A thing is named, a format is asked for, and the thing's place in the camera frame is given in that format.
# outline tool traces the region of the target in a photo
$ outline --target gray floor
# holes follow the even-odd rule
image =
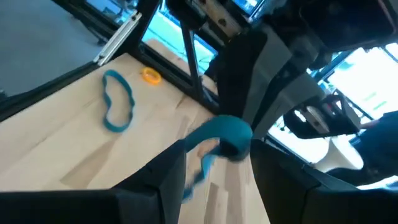
[[[80,21],[51,0],[0,1],[0,89],[29,91],[101,50]]]

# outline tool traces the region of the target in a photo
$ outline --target yellow ring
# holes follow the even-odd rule
[[[150,84],[157,85],[162,80],[162,77],[158,72],[156,72],[153,68],[143,68],[141,70],[141,75],[143,79]]]

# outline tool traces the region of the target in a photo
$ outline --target wood grain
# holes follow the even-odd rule
[[[187,66],[162,44],[150,43],[179,66]],[[0,190],[110,188],[213,116],[165,80],[146,83],[139,73],[143,67],[124,54],[0,123]],[[136,100],[133,121],[121,134],[109,132],[102,123],[106,108],[101,79],[109,69],[129,82]],[[113,99],[109,119],[125,122],[126,93],[112,80],[106,91]],[[200,168],[201,156],[217,143],[205,141],[187,155],[187,180]],[[210,178],[182,205],[179,223],[246,223],[245,214],[252,218],[247,223],[260,223],[253,220],[265,219],[266,213],[263,207],[249,206],[262,203],[248,170],[247,161],[217,159]],[[222,190],[216,196],[212,185]]]

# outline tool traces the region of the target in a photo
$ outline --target blue rubber band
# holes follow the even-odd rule
[[[126,124],[124,124],[122,126],[116,126],[108,120],[108,113],[112,107],[112,100],[109,97],[108,93],[106,92],[106,85],[108,84],[107,77],[113,77],[114,79],[116,79],[126,90],[128,97],[129,97],[130,111],[128,114],[128,121]],[[102,77],[102,84],[104,86],[104,95],[103,96],[104,96],[104,101],[106,104],[106,112],[105,112],[105,116],[103,119],[103,123],[105,125],[105,128],[107,128],[108,130],[115,132],[115,133],[121,133],[129,127],[129,125],[132,121],[132,109],[133,109],[134,105],[136,104],[136,102],[134,101],[134,98],[132,97],[131,87],[130,87],[129,83],[123,78],[123,76],[120,75],[115,70],[108,70],[105,72],[104,76]]]
[[[219,138],[220,140],[230,143],[238,150],[238,155],[234,155],[234,157],[243,159],[240,155],[247,154],[246,151],[249,150],[252,135],[253,132],[250,125],[242,119],[230,115],[220,115],[205,122],[198,129],[190,133],[185,138],[185,148],[187,152],[190,152],[196,145],[204,140]],[[226,157],[227,159],[235,161],[235,158],[222,155],[220,146],[216,146],[205,154],[201,159],[201,170],[194,175],[192,183],[188,184],[184,189],[184,201],[190,199],[193,195],[195,186],[208,177],[211,165],[216,156]]]

